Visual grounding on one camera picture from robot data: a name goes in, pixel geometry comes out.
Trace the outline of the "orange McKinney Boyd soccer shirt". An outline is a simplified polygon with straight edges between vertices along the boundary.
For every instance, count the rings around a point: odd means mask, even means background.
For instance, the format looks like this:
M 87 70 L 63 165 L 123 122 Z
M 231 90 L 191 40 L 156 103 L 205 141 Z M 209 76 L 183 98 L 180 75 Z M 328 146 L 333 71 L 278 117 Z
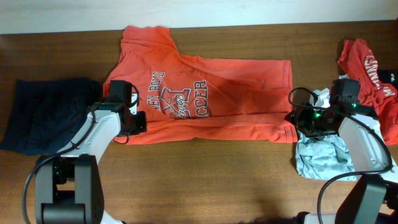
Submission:
M 194 138 L 292 143 L 286 115 L 293 88 L 288 60 L 203 58 L 181 54 L 166 27 L 124 29 L 109 81 L 139 92 L 147 130 L 119 142 L 155 144 Z

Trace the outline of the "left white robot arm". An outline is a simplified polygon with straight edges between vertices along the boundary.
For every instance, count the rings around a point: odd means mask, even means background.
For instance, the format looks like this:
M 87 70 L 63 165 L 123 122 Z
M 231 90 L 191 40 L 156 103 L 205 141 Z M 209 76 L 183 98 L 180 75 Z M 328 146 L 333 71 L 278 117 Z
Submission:
M 27 178 L 35 181 L 37 223 L 121 224 L 104 208 L 98 164 L 114 138 L 147 131 L 146 114 L 138 106 L 139 91 L 133 84 L 110 81 L 108 96 L 89 107 L 72 140 L 37 160 Z

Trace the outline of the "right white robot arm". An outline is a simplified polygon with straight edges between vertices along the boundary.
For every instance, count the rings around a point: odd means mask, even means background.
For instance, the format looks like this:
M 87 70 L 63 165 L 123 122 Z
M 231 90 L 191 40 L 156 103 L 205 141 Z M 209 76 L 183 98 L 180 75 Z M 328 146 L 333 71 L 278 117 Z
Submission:
M 334 80 L 328 106 L 296 103 L 285 117 L 307 137 L 339 135 L 354 165 L 354 171 L 332 177 L 323 185 L 316 213 L 298 214 L 302 223 L 397 223 L 397 165 L 382 138 L 378 115 L 360 103 L 359 91 L 356 80 Z M 326 188 L 349 176 L 359 179 L 338 211 L 322 214 Z

